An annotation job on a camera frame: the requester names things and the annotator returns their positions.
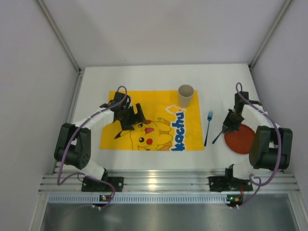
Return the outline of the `blue metallic fork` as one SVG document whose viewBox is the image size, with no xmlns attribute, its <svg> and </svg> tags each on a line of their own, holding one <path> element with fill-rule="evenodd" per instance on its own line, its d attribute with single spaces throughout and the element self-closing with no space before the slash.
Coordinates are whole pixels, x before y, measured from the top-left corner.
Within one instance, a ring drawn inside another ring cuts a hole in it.
<svg viewBox="0 0 308 231">
<path fill-rule="evenodd" d="M 205 135 L 204 147 L 206 147 L 206 145 L 207 145 L 209 126 L 210 126 L 210 122 L 211 122 L 211 120 L 212 120 L 212 117 L 213 117 L 213 111 L 210 110 L 210 111 L 208 112 L 208 116 L 207 116 L 207 128 L 206 128 L 206 135 Z"/>
</svg>

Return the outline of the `blue metallic spoon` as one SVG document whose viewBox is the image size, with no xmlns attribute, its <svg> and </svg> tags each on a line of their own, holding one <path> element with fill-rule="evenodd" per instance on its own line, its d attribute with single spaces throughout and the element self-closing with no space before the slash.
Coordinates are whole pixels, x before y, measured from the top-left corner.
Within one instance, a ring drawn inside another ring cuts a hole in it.
<svg viewBox="0 0 308 231">
<path fill-rule="evenodd" d="M 223 131 L 221 131 L 216 137 L 215 139 L 212 141 L 212 144 L 215 144 L 216 141 L 218 140 L 218 138 L 223 134 Z"/>
</svg>

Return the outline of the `yellow Pikachu cloth placemat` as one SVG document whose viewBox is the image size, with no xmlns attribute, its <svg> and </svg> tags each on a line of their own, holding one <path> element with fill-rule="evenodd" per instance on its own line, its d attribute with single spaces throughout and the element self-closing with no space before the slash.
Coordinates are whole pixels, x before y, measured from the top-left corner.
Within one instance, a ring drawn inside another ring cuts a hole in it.
<svg viewBox="0 0 308 231">
<path fill-rule="evenodd" d="M 100 149 L 134 151 L 201 151 L 204 149 L 197 92 L 187 108 L 179 106 L 176 90 L 129 91 L 140 103 L 146 124 L 123 131 L 119 121 L 102 130 Z"/>
</svg>

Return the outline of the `beige paper cup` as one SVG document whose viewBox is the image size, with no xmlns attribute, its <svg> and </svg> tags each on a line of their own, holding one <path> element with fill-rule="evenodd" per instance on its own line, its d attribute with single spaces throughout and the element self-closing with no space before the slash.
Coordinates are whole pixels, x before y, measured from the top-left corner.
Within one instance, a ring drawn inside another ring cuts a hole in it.
<svg viewBox="0 0 308 231">
<path fill-rule="evenodd" d="M 179 105 L 182 108 L 187 108 L 194 95 L 194 88 L 191 85 L 181 85 L 178 88 Z"/>
</svg>

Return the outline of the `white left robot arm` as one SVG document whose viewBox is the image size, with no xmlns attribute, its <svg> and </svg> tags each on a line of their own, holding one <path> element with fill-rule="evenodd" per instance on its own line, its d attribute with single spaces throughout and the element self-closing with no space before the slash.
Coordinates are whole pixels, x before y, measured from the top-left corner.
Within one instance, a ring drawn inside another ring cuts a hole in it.
<svg viewBox="0 0 308 231">
<path fill-rule="evenodd" d="M 100 105 L 90 116 L 61 126 L 54 151 L 54 159 L 60 162 L 58 185 L 68 180 L 68 177 L 62 178 L 64 166 L 73 166 L 78 170 L 76 175 L 106 183 L 108 172 L 95 160 L 99 152 L 95 143 L 100 141 L 103 128 L 116 121 L 122 131 L 133 131 L 134 125 L 147 123 L 141 104 L 133 105 L 126 92 L 117 91 L 112 100 Z"/>
</svg>

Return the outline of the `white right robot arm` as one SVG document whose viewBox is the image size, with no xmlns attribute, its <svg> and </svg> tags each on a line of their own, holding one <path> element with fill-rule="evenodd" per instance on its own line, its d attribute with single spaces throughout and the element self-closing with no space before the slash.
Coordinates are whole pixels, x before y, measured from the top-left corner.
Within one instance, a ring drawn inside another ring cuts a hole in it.
<svg viewBox="0 0 308 231">
<path fill-rule="evenodd" d="M 249 179 L 255 186 L 265 186 L 274 178 L 278 170 L 286 170 L 290 165 L 293 132 L 276 124 L 264 111 L 258 101 L 249 99 L 247 91 L 239 91 L 234 95 L 234 108 L 222 125 L 224 137 L 233 136 L 233 146 L 246 146 L 249 163 L 254 169 L 268 169 L 271 176 L 261 183 Z"/>
</svg>

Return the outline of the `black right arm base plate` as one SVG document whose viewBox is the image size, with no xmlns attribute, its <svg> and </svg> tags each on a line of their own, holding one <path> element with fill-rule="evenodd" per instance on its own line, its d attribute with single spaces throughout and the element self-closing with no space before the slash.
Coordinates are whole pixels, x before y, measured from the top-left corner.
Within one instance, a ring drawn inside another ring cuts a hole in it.
<svg viewBox="0 0 308 231">
<path fill-rule="evenodd" d="M 211 192 L 251 192 L 253 186 L 249 180 L 227 178 L 225 176 L 211 176 L 208 178 Z"/>
</svg>

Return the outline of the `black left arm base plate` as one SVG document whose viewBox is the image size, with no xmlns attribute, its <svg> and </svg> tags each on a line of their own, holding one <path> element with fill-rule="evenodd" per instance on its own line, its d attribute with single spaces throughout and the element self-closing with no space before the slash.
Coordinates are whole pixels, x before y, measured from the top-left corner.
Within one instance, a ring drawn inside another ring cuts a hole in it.
<svg viewBox="0 0 308 231">
<path fill-rule="evenodd" d="M 124 186 L 123 177 L 108 177 L 107 183 L 111 184 L 114 187 L 114 190 L 111 186 L 91 180 L 89 178 L 84 178 L 82 183 L 82 192 L 122 192 Z"/>
</svg>

